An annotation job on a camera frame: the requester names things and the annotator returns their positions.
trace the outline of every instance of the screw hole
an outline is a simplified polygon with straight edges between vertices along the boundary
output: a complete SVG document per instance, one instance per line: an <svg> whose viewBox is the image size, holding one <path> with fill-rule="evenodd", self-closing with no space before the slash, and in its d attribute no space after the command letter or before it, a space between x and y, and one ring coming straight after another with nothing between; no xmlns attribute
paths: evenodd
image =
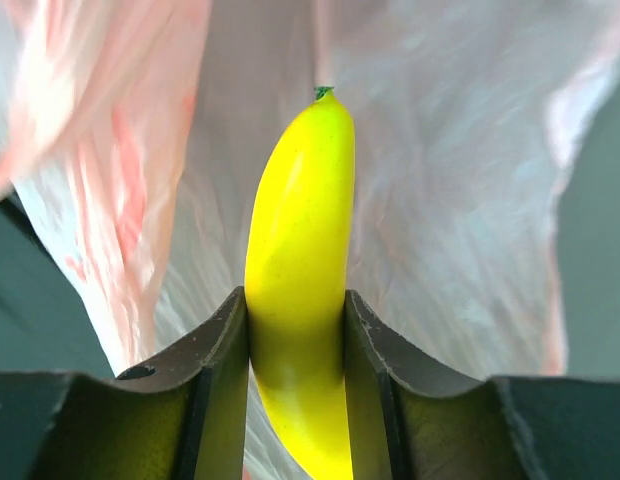
<svg viewBox="0 0 620 480"><path fill-rule="evenodd" d="M135 365L119 375L119 380L137 380L154 375L156 369L147 365Z"/></svg>

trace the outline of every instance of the green background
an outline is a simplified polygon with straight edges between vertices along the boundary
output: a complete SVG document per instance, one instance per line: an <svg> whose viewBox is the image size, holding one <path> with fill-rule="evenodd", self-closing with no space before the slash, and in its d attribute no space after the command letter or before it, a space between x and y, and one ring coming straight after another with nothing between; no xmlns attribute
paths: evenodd
<svg viewBox="0 0 620 480"><path fill-rule="evenodd" d="M558 249L570 373L620 376L620 87L562 199ZM0 370L56 368L111 375L74 290L0 215Z"/></svg>

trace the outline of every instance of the banana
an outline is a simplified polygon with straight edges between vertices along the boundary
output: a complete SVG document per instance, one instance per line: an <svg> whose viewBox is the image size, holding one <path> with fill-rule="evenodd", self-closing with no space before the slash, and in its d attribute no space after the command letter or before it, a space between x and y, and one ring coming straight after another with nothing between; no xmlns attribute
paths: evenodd
<svg viewBox="0 0 620 480"><path fill-rule="evenodd" d="M354 122L331 88L317 88L261 177L245 270L259 394L315 480L352 479L342 315L354 181Z"/></svg>

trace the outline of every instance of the plastic bag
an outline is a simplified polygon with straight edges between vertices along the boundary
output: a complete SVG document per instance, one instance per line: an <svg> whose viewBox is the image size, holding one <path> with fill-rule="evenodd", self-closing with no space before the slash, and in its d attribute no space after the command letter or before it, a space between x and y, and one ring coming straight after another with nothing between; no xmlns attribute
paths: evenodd
<svg viewBox="0 0 620 480"><path fill-rule="evenodd" d="M555 206L620 74L620 0L0 3L0 195L115 373L242 283L261 171L315 83L357 126L349 286L468 374L565 369ZM246 433L252 478L305 478L252 380Z"/></svg>

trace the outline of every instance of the gray background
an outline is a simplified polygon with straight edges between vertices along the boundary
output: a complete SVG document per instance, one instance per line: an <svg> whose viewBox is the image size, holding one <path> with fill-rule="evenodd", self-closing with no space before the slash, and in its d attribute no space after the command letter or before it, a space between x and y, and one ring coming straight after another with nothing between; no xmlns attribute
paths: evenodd
<svg viewBox="0 0 620 480"><path fill-rule="evenodd" d="M558 248L570 373L620 376L620 88L562 199ZM111 375L74 290L0 215L0 370L56 368Z"/></svg>

